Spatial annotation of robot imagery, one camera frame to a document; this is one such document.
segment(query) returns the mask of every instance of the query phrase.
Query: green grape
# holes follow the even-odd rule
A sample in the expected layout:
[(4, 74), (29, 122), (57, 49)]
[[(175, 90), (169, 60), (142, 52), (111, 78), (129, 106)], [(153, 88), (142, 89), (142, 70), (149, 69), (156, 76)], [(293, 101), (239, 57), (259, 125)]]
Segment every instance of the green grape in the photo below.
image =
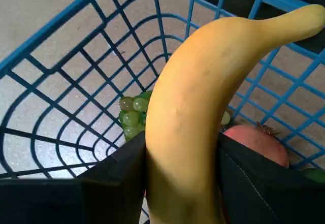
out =
[(140, 113), (138, 111), (127, 112), (123, 116), (123, 123), (127, 126), (135, 126), (139, 123)]
[(131, 139), (134, 136), (136, 136), (140, 132), (140, 127), (138, 125), (136, 126), (127, 126), (124, 129), (124, 134), (127, 139)]
[(133, 108), (133, 98), (132, 97), (123, 97), (119, 101), (120, 108), (123, 111), (134, 111)]
[(139, 129), (140, 129), (140, 131), (145, 131), (146, 126), (142, 125), (142, 124), (139, 124)]
[(123, 123), (123, 116), (126, 114), (125, 111), (120, 111), (118, 114), (118, 119), (120, 120), (121, 123)]
[(227, 125), (230, 122), (230, 119), (229, 113), (225, 111), (221, 120), (221, 125)]
[(149, 101), (143, 98), (137, 98), (133, 102), (133, 107), (136, 111), (146, 111), (148, 110)]
[(148, 90), (148, 91), (142, 92), (137, 97), (138, 98), (143, 98), (143, 99), (148, 101), (148, 100), (150, 100), (151, 94), (152, 94), (152, 90)]

